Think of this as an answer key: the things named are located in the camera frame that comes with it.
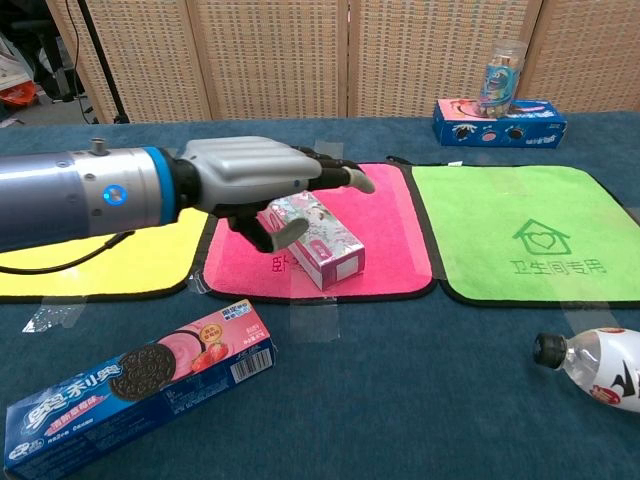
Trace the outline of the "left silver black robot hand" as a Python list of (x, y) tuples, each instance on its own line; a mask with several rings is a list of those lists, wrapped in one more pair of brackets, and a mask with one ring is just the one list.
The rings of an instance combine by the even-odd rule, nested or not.
[(375, 192), (373, 180), (352, 161), (260, 136), (191, 140), (170, 171), (181, 209), (225, 219), (262, 253), (289, 247), (309, 228), (306, 219), (296, 218), (276, 232), (266, 230), (258, 214), (271, 202), (341, 187)]

